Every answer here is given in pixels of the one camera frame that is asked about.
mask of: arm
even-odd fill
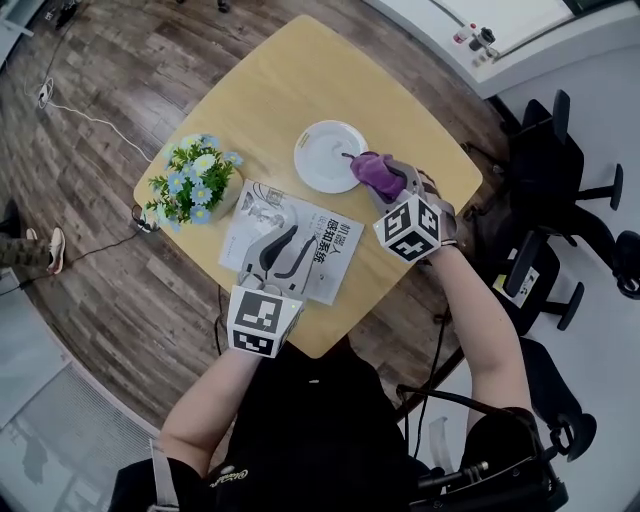
[[[472,397],[494,407],[531,411],[520,341],[498,299],[455,247],[442,247],[430,260],[471,369]],[[469,411],[467,431],[481,417]]]
[[[261,358],[227,350],[178,400],[160,432],[168,457],[204,477],[213,452],[229,429]]]

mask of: white plate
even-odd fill
[[[327,194],[339,194],[359,181],[351,172],[349,153],[358,156],[368,150],[362,134],[340,121],[321,121],[307,128],[293,151],[296,170],[307,185]]]

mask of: wooden floor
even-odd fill
[[[13,196],[40,237],[61,226],[68,259],[134,232],[132,191],[147,162],[108,126],[39,109],[34,91],[47,74],[55,103],[110,120],[151,157],[239,60],[307,13],[387,69],[457,141],[504,153],[489,106],[364,3],[233,0],[226,15],[215,4],[85,0],[74,22],[56,32],[44,20],[50,2],[33,23],[35,36],[21,40],[0,74],[0,200]],[[474,201],[491,185],[480,193]],[[88,256],[27,293],[98,380],[158,427],[216,357],[216,283],[161,233]],[[351,332],[393,400],[397,383],[428,378],[438,330],[432,315],[445,307],[429,268],[414,268]],[[449,330],[442,360],[457,346]]]

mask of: wooden table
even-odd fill
[[[380,248],[371,224],[379,215],[363,186],[344,194],[307,187],[293,164],[297,138],[310,125],[337,119],[355,126],[372,151],[423,169],[460,211],[482,182],[480,171],[433,116],[386,71],[331,29],[300,16],[256,48],[199,103],[171,137],[220,138],[245,160],[245,178],[265,183],[365,224],[333,306],[307,303],[289,341],[321,357],[398,282],[410,266]],[[135,188],[151,199],[148,180],[162,174],[158,155]],[[236,273],[218,265],[231,215],[207,226],[166,234],[227,291]]]

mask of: flower pot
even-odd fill
[[[211,217],[209,218],[210,222],[215,223],[219,221],[234,207],[240,197],[240,193],[242,192],[243,183],[244,180],[242,179],[242,176],[238,170],[234,168],[233,172],[229,176],[227,188],[224,189],[224,193],[222,194],[222,199],[214,206],[213,210],[211,210]]]

